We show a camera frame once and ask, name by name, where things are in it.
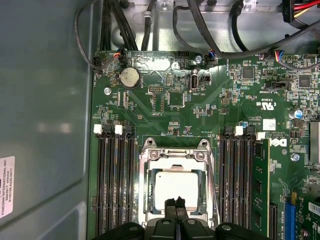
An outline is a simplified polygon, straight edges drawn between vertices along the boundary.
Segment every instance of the black cable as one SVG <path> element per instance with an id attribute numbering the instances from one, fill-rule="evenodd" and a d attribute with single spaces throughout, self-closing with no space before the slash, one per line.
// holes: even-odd
<path id="1" fill-rule="evenodd" d="M 147 12 L 152 12 L 154 5 L 156 4 L 157 0 L 151 0 L 148 7 L 146 8 Z M 141 51 L 148 50 L 149 38 L 151 33 L 151 19 L 150 17 L 146 17 L 144 20 L 144 36 L 141 44 Z"/>
<path id="2" fill-rule="evenodd" d="M 111 50 L 111 5 L 110 0 L 105 0 L 105 18 L 104 18 L 104 47 L 105 50 Z"/>
<path id="3" fill-rule="evenodd" d="M 263 46 L 263 47 L 260 47 L 260 48 L 254 49 L 254 50 L 249 50 L 249 51 L 245 51 L 245 52 L 222 52 L 218 48 L 214 39 L 212 38 L 212 36 L 207 28 L 207 25 L 202 17 L 202 14 L 200 12 L 200 9 L 199 9 L 197 3 L 193 0 L 187 0 L 187 3 L 188 3 L 189 8 L 191 10 L 194 22 L 195 22 L 199 32 L 201 33 L 202 37 L 208 43 L 208 45 L 212 48 L 212 50 L 215 52 L 215 54 L 222 59 L 239 59 L 239 58 L 250 57 L 252 55 L 267 53 L 269 50 L 277 49 L 277 48 L 291 42 L 292 40 L 295 40 L 296 38 L 304 35 L 305 33 L 310 32 L 311 30 L 315 29 L 316 27 L 318 27 L 320 25 L 320 20 L 316 21 L 315 23 L 309 25 L 305 29 L 300 30 L 300 31 L 280 40 L 280 41 L 274 42 L 272 44 L 269 44 L 267 46 Z"/>
<path id="4" fill-rule="evenodd" d="M 112 58 L 109 58 L 106 60 L 106 62 L 102 65 L 102 66 L 97 66 L 97 65 L 94 65 L 87 57 L 87 54 L 84 50 L 84 47 L 81 43 L 81 40 L 80 40 L 80 35 L 79 35 L 79 27 L 78 27 L 78 21 L 79 21 L 79 16 L 80 14 L 82 13 L 82 11 L 88 7 L 90 7 L 92 4 L 96 3 L 98 0 L 91 0 L 90 2 L 88 2 L 86 5 L 84 5 L 82 8 L 79 9 L 79 11 L 75 14 L 75 18 L 74 18 L 74 33 L 75 33 L 75 39 L 76 39 L 76 43 L 78 45 L 78 48 L 80 50 L 80 53 L 83 57 L 83 59 L 86 61 L 86 63 L 91 66 L 92 68 L 94 69 L 97 69 L 97 70 L 102 70 L 102 69 L 105 69 L 107 68 L 112 62 L 113 60 L 115 59 L 114 57 Z"/>
<path id="5" fill-rule="evenodd" d="M 137 47 L 137 43 L 136 43 L 136 40 L 135 40 L 135 36 L 132 33 L 131 27 L 130 27 L 130 25 L 128 23 L 128 20 L 127 20 L 127 18 L 125 16 L 124 12 L 122 11 L 120 3 L 118 2 L 118 0 L 111 0 L 111 1 L 114 4 L 113 14 L 114 15 L 116 15 L 116 13 L 118 14 L 119 19 L 121 20 L 121 22 L 123 24 L 123 28 L 125 29 L 125 31 L 127 33 L 129 42 L 130 42 L 130 44 L 132 46 L 132 50 L 138 51 L 138 47 Z"/>
<path id="6" fill-rule="evenodd" d="M 118 15 L 118 12 L 116 11 L 116 7 L 114 5 L 114 1 L 113 0 L 110 0 L 110 5 L 111 5 L 111 9 L 112 9 L 115 21 L 118 24 L 118 27 L 119 27 L 119 30 L 120 30 L 120 33 L 121 33 L 121 37 L 123 38 L 124 46 L 128 50 L 133 50 L 133 48 L 132 48 L 132 46 L 131 46 L 131 44 L 129 42 L 129 37 L 128 37 L 127 31 L 126 31 L 126 29 L 125 29 L 125 27 L 124 27 L 124 25 L 123 25 L 123 23 L 121 21 L 120 16 Z"/>
<path id="7" fill-rule="evenodd" d="M 280 64 L 281 66 L 290 69 L 290 70 L 294 70 L 294 71 L 305 71 L 305 70 L 311 70 L 311 69 L 315 69 L 316 67 L 320 66 L 320 62 L 315 63 L 311 66 L 306 66 L 306 67 L 295 67 L 292 65 L 288 65 L 286 63 L 284 63 L 283 61 L 278 61 L 278 64 Z"/>
<path id="8" fill-rule="evenodd" d="M 191 46 L 189 43 L 187 43 L 177 29 L 177 23 L 178 23 L 178 10 L 189 10 L 189 7 L 187 6 L 176 6 L 173 9 L 173 15 L 172 15 L 172 26 L 173 26 L 173 33 L 175 38 L 181 43 L 188 51 L 194 52 L 194 53 L 200 53 L 200 54 L 208 54 L 208 51 L 206 50 L 200 50 L 193 46 Z"/>
<path id="9" fill-rule="evenodd" d="M 289 24 L 290 26 L 299 30 L 305 29 L 309 26 L 308 24 L 300 21 L 298 18 L 295 18 L 294 21 L 290 22 Z M 315 36 L 317 40 L 320 40 L 320 31 L 318 31 L 318 29 L 312 29 L 311 33 Z"/>
<path id="10" fill-rule="evenodd" d="M 242 42 L 239 33 L 238 33 L 238 17 L 240 16 L 242 9 L 244 8 L 244 1 L 239 0 L 236 1 L 230 10 L 230 18 L 231 18 L 231 30 L 232 30 L 232 35 L 235 40 L 235 43 L 238 45 L 238 47 L 242 50 L 242 52 L 248 51 L 248 48 L 244 45 Z"/>

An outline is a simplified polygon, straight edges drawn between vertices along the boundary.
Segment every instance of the screw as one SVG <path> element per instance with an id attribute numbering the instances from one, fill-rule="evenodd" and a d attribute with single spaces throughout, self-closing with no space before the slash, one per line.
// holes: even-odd
<path id="1" fill-rule="evenodd" d="M 190 224 L 190 225 L 194 225 L 194 224 L 196 224 L 196 221 L 193 219 L 190 219 L 190 220 L 186 221 L 186 223 Z"/>
<path id="2" fill-rule="evenodd" d="M 103 90 L 104 94 L 105 95 L 110 95 L 111 94 L 111 88 L 110 87 L 106 87 L 104 90 Z"/>
<path id="3" fill-rule="evenodd" d="M 244 8 L 244 10 L 246 12 L 249 12 L 251 10 L 251 4 L 250 3 L 246 3 L 243 8 Z"/>
<path id="4" fill-rule="evenodd" d="M 196 157 L 197 159 L 199 159 L 199 160 L 205 159 L 205 155 L 204 155 L 204 153 L 203 153 L 202 151 L 197 152 L 196 155 L 195 155 L 195 157 Z"/>
<path id="5" fill-rule="evenodd" d="M 230 231 L 232 228 L 229 225 L 223 225 L 222 229 L 225 231 Z"/>
<path id="6" fill-rule="evenodd" d="M 180 70 L 180 65 L 177 61 L 174 61 L 172 64 L 171 64 L 171 69 L 172 70 Z"/>
<path id="7" fill-rule="evenodd" d="M 291 154 L 291 160 L 292 160 L 293 162 L 297 162 L 297 161 L 300 160 L 300 156 L 299 156 L 298 154 L 296 154 L 296 153 L 292 153 L 292 154 Z"/>
<path id="8" fill-rule="evenodd" d="M 158 154 L 158 152 L 157 152 L 156 150 L 152 150 L 152 151 L 150 152 L 150 158 L 151 158 L 151 159 L 157 159 L 158 156 L 159 156 L 159 154 Z"/>
<path id="9" fill-rule="evenodd" d="M 202 56 L 200 56 L 200 55 L 195 56 L 194 60 L 195 60 L 195 62 L 196 62 L 197 64 L 200 64 L 200 63 L 202 63 Z"/>
<path id="10" fill-rule="evenodd" d="M 162 8 L 162 10 L 167 10 L 168 3 L 166 3 L 166 2 L 162 3 L 161 8 Z"/>

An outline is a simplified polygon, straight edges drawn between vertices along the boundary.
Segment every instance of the cable connector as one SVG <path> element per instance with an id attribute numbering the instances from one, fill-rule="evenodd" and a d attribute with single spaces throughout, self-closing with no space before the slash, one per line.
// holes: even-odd
<path id="1" fill-rule="evenodd" d="M 295 20 L 295 0 L 282 0 L 282 15 L 285 23 Z"/>
<path id="2" fill-rule="evenodd" d="M 234 16 L 239 17 L 243 8 L 244 8 L 244 1 L 243 0 L 236 1 L 231 7 L 230 14 L 229 14 L 230 18 Z"/>

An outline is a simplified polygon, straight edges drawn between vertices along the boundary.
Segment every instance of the cable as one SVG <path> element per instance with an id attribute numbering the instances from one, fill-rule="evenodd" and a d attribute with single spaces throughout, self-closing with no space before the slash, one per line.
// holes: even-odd
<path id="1" fill-rule="evenodd" d="M 308 11 L 310 8 L 311 8 L 311 7 L 306 8 L 306 9 L 304 9 L 304 10 L 301 10 L 301 11 L 297 12 L 297 13 L 294 15 L 294 18 L 297 18 L 297 17 L 301 16 L 301 15 L 304 14 L 306 11 Z"/>
<path id="2" fill-rule="evenodd" d="M 173 9 L 173 15 L 172 15 L 172 25 L 173 25 L 173 33 L 175 38 L 181 43 L 188 51 L 194 52 L 194 53 L 200 53 L 200 54 L 208 54 L 206 50 L 200 50 L 197 49 L 191 45 L 189 45 L 179 34 L 178 29 L 177 29 L 177 23 L 178 23 L 178 10 L 189 10 L 189 7 L 187 6 L 176 6 Z"/>
<path id="3" fill-rule="evenodd" d="M 272 44 L 269 44 L 267 46 L 263 46 L 263 47 L 260 47 L 260 48 L 254 49 L 254 50 L 249 50 L 249 51 L 245 51 L 245 52 L 222 52 L 218 48 L 214 39 L 212 38 L 212 36 L 207 28 L 207 25 L 202 17 L 202 14 L 200 12 L 198 5 L 193 0 L 187 0 L 187 3 L 188 3 L 189 8 L 191 10 L 194 22 L 195 22 L 197 28 L 199 29 L 199 32 L 203 36 L 204 40 L 212 48 L 214 53 L 222 59 L 239 59 L 239 58 L 246 58 L 246 57 L 250 57 L 253 55 L 267 53 L 269 50 L 277 49 L 277 48 L 291 42 L 292 40 L 295 40 L 296 38 L 304 35 L 305 33 L 310 32 L 311 30 L 315 29 L 316 27 L 318 27 L 320 25 L 320 20 L 316 21 L 315 23 L 309 25 L 305 29 L 297 31 L 296 33 L 294 33 L 294 34 L 292 34 L 292 35 L 290 35 L 280 41 L 274 42 Z"/>
<path id="4" fill-rule="evenodd" d="M 275 60 L 277 61 L 278 64 L 280 64 L 281 66 L 293 70 L 293 71 L 307 71 L 307 70 L 311 70 L 311 69 L 315 69 L 316 67 L 320 66 L 320 62 L 315 63 L 311 66 L 306 66 L 306 67 L 295 67 L 293 65 L 289 65 L 287 63 L 284 63 L 282 61 L 282 57 L 284 55 L 285 51 L 274 51 L 275 54 Z"/>
<path id="5" fill-rule="evenodd" d="M 320 0 L 315 0 L 315 1 L 312 1 L 312 2 L 308 2 L 306 4 L 301 4 L 299 6 L 295 6 L 294 10 L 307 9 L 307 8 L 310 8 L 310 7 L 312 7 L 314 5 L 317 5 L 317 4 L 320 4 Z"/>
<path id="6" fill-rule="evenodd" d="M 78 45 L 78 48 L 80 50 L 80 53 L 83 57 L 83 59 L 85 60 L 85 62 L 92 68 L 97 69 L 97 70 L 103 70 L 105 68 L 107 68 L 115 59 L 115 57 L 109 58 L 106 60 L 106 62 L 102 65 L 102 66 L 97 66 L 94 65 L 87 57 L 87 54 L 84 50 L 84 47 L 81 43 L 80 40 L 80 35 L 79 35 L 79 27 L 78 27 L 78 21 L 79 21 L 79 16 L 82 13 L 82 11 L 88 7 L 90 7 L 91 5 L 95 4 L 98 0 L 91 0 L 90 2 L 88 2 L 86 5 L 84 5 L 82 8 L 79 9 L 79 11 L 75 14 L 75 18 L 74 18 L 74 33 L 75 33 L 75 39 L 76 39 L 76 43 Z"/>
<path id="7" fill-rule="evenodd" d="M 111 5 L 111 9 L 112 9 L 115 21 L 118 24 L 121 37 L 122 37 L 122 39 L 124 41 L 124 46 L 128 50 L 133 50 L 133 48 L 132 48 L 132 46 L 131 46 L 131 44 L 129 42 L 129 37 L 128 37 L 127 31 L 126 31 L 124 25 L 122 24 L 122 21 L 121 21 L 120 16 L 118 15 L 118 12 L 116 11 L 116 7 L 114 5 L 114 1 L 113 0 L 110 0 L 110 5 Z"/>
<path id="8" fill-rule="evenodd" d="M 122 11 L 121 9 L 121 6 L 120 6 L 120 3 L 118 2 L 118 0 L 111 0 L 114 4 L 114 10 L 113 10 L 113 14 L 115 15 L 116 13 L 118 14 L 119 16 L 119 19 L 120 21 L 122 22 L 123 24 L 123 28 L 125 29 L 126 33 L 127 33 L 127 36 L 128 36 L 128 39 L 129 39 L 129 42 L 132 46 L 132 50 L 134 51 L 138 51 L 138 47 L 137 47 L 137 43 L 136 43 L 136 40 L 135 40 L 135 36 L 134 34 L 132 33 L 132 29 L 128 23 L 128 20 L 124 14 L 124 12 Z"/>
<path id="9" fill-rule="evenodd" d="M 292 27 L 294 27 L 296 29 L 299 29 L 299 30 L 305 29 L 306 27 L 309 26 L 308 24 L 302 22 L 301 20 L 299 20 L 297 18 L 293 22 L 290 22 L 289 24 L 290 24 L 290 26 L 292 26 Z M 315 29 L 311 30 L 311 33 L 315 36 L 315 38 L 317 40 L 320 40 L 320 31 L 318 31 L 315 28 Z"/>
<path id="10" fill-rule="evenodd" d="M 148 7 L 146 8 L 147 12 L 152 12 L 157 0 L 151 0 Z M 151 33 L 151 18 L 146 17 L 144 20 L 144 36 L 141 44 L 141 51 L 147 51 L 149 38 Z"/>
<path id="11" fill-rule="evenodd" d="M 100 36 L 100 51 L 106 49 L 106 42 L 105 42 L 105 28 L 106 28 L 106 3 L 107 0 L 103 0 L 102 3 L 102 18 L 101 18 L 101 36 Z"/>
<path id="12" fill-rule="evenodd" d="M 242 50 L 242 52 L 248 51 L 248 48 L 244 45 L 242 42 L 239 33 L 238 33 L 238 17 L 240 16 L 242 9 L 244 8 L 244 1 L 239 0 L 236 1 L 230 10 L 229 16 L 231 17 L 231 30 L 232 30 L 232 35 L 235 40 L 235 43 L 238 45 L 238 47 Z"/>
<path id="13" fill-rule="evenodd" d="M 111 50 L 111 23 L 112 23 L 112 16 L 111 16 L 111 5 L 110 0 L 105 0 L 105 18 L 104 18 L 104 47 L 105 50 Z"/>

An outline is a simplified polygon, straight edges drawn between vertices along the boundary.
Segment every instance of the sticker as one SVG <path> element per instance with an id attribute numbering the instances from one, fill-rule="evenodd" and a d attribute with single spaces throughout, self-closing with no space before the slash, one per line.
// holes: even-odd
<path id="1" fill-rule="evenodd" d="M 264 131 L 275 131 L 276 120 L 275 119 L 263 119 L 263 130 Z"/>
<path id="2" fill-rule="evenodd" d="M 0 219 L 14 210 L 15 157 L 0 158 Z"/>
<path id="3" fill-rule="evenodd" d="M 320 206 L 309 202 L 309 211 L 320 216 Z"/>

